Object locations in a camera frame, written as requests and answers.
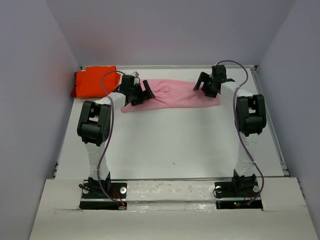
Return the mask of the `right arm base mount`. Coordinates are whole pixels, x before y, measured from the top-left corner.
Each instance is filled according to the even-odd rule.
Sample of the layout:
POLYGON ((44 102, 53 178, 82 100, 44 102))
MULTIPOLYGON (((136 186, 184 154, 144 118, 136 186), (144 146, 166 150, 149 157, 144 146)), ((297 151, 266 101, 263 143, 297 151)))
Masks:
POLYGON ((214 183, 212 191, 218 210, 262 209, 259 186, 255 175, 238 176, 234 173, 231 180, 214 183))

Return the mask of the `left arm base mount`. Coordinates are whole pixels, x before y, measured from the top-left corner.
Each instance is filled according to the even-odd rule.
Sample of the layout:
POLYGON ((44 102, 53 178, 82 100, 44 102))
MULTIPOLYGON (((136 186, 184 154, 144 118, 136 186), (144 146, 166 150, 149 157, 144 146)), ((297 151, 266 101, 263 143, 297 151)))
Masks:
POLYGON ((107 178, 106 181, 102 180, 99 183, 90 178, 78 186, 81 189, 79 202, 81 210, 125 211, 128 208, 127 182, 107 178))

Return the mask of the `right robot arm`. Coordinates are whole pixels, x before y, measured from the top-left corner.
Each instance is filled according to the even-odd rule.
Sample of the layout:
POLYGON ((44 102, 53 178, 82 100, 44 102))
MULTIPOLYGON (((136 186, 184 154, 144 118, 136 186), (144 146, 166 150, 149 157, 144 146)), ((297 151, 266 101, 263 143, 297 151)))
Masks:
POLYGON ((265 98, 262 94, 253 94, 243 89, 249 79, 238 84, 227 77, 226 67, 221 63, 211 67, 211 73, 201 72, 193 88, 201 90, 205 96, 215 98, 217 95, 232 100, 234 124, 239 138, 238 160, 233 171, 230 190, 235 196, 242 196, 249 187, 256 184, 256 162, 254 154, 259 136, 267 125, 265 98))

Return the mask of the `pink t-shirt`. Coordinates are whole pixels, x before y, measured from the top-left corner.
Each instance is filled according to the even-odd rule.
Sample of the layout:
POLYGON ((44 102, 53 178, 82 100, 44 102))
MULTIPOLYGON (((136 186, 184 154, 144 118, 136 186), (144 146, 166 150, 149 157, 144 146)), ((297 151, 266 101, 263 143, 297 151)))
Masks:
POLYGON ((220 98, 205 96, 201 91, 194 91, 194 82, 175 79, 148 79, 155 98, 142 104, 128 104, 121 108, 122 113, 143 112, 168 108, 207 108, 220 105, 220 98))

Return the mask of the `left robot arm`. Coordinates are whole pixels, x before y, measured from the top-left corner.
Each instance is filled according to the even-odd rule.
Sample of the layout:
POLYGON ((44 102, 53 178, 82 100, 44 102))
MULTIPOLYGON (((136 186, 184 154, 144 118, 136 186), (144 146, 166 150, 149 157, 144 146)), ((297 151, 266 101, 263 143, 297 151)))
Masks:
POLYGON ((111 173, 105 154, 111 142, 116 110, 126 106, 139 106, 155 98, 148 81, 140 81, 137 72, 122 73, 120 83, 114 90, 107 90, 104 84, 107 76, 106 73, 100 80, 106 97, 98 101, 83 102, 76 130, 88 153, 89 187, 101 198, 108 196, 111 191, 111 173))

